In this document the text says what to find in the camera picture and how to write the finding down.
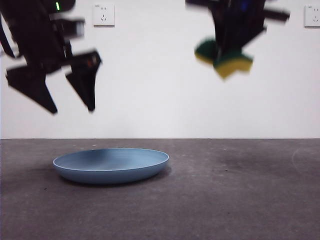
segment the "blue plate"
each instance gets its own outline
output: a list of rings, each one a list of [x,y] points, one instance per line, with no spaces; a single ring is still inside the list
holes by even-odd
[[[80,151],[53,160],[64,178],[85,184],[123,184],[159,173],[168,154],[141,148],[107,148]]]

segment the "wall socket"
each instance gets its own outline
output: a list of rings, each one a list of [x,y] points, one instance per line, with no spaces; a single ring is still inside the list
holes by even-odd
[[[320,5],[304,6],[304,26],[320,27]]]
[[[93,5],[93,26],[114,26],[115,5],[112,3],[96,3]]]

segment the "concrete floor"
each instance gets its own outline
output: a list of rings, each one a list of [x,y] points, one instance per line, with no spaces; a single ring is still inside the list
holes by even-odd
[[[52,160],[80,150],[170,155],[145,181],[92,186]],[[320,139],[1,141],[2,240],[319,240]]]

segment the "plate rim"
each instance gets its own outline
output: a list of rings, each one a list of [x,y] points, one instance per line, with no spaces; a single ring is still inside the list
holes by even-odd
[[[152,152],[158,152],[161,154],[166,155],[166,159],[160,163],[154,164],[154,165],[150,165],[150,166],[143,166],[143,167],[136,167],[136,168],[128,168],[128,169],[112,169],[112,170],[85,170],[85,169],[74,169],[74,168],[68,168],[68,167],[63,167],[60,165],[56,164],[56,160],[61,158],[61,157],[65,157],[68,155],[72,155],[72,154],[77,154],[77,153],[84,153],[84,152],[91,152],[91,151],[99,151],[99,150],[119,150],[119,149],[126,149],[126,150],[146,150],[146,151],[152,151]],[[169,160],[170,156],[163,152],[163,151],[159,151],[159,150],[154,150],[154,149],[148,149],[148,148],[134,148],[134,147],[113,147],[113,148],[99,148],[99,149],[90,149],[90,150],[82,150],[82,151],[75,151],[75,152],[71,152],[71,153],[67,153],[67,154],[63,154],[60,155],[58,157],[56,157],[52,163],[55,167],[59,168],[59,169],[63,169],[63,170],[69,170],[69,171],[79,171],[79,172],[123,172],[123,171],[131,171],[131,170],[140,170],[140,169],[145,169],[145,168],[150,168],[150,167],[155,167],[161,164],[166,163]]]

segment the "sponge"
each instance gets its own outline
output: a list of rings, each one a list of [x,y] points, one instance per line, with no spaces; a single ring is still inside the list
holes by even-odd
[[[242,53],[242,50],[232,50],[227,54],[215,59],[214,53],[218,51],[218,46],[214,38],[207,38],[194,51],[197,59],[213,65],[216,72],[223,78],[227,78],[235,71],[249,72],[253,64],[253,59]]]

